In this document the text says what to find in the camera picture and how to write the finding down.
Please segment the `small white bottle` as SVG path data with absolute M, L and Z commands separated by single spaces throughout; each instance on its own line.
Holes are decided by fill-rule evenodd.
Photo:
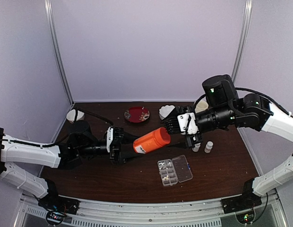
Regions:
M 205 148 L 204 148 L 204 152 L 205 153 L 210 153 L 211 150 L 213 148 L 213 142 L 212 141 L 208 141 Z
M 194 152 L 198 152 L 199 149 L 200 149 L 200 145 L 198 145 L 198 144 L 196 144 L 195 147 L 192 148 L 192 150 L 193 150 Z

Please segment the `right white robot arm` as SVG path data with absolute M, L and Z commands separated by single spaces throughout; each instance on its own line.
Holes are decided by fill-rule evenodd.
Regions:
M 251 128 L 278 135 L 293 142 L 293 116 L 269 96 L 247 89 L 248 94 L 239 98 L 229 75 L 217 75 L 202 83 L 209 108 L 196 112 L 196 104 L 175 107 L 163 119 L 167 132 L 186 137 L 184 147 L 200 143 L 201 135 L 216 129 Z

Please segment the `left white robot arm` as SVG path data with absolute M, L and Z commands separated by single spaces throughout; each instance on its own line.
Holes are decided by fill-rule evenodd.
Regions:
M 74 122 L 70 127 L 66 142 L 52 144 L 34 143 L 19 140 L 4 133 L 0 128 L 0 180 L 30 192 L 53 210 L 63 205 L 55 184 L 38 178 L 16 165 L 19 163 L 37 164 L 50 168 L 70 170 L 81 165 L 81 158 L 108 155 L 113 163 L 124 163 L 128 159 L 140 157 L 133 148 L 137 139 L 123 130 L 110 126 L 104 138 L 97 139 L 87 121 Z

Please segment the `clear plastic pill organizer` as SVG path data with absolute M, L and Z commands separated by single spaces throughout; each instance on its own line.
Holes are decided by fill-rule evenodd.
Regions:
M 169 176 L 169 183 L 162 182 L 163 186 L 173 186 L 173 185 L 176 185 L 177 183 L 183 183 L 193 179 L 193 174 L 191 172 L 190 165 L 185 155 L 180 155 L 173 159 L 164 159 L 164 160 L 170 160 L 172 164 L 172 168 L 160 170 L 158 167 L 161 182 L 162 182 L 163 176 L 166 176 L 166 175 Z

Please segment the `orange pill bottle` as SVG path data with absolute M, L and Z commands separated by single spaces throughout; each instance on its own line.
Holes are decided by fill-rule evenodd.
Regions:
M 136 139 L 133 142 L 133 149 L 138 154 L 147 154 L 158 150 L 171 142 L 171 136 L 166 128 L 160 127 Z

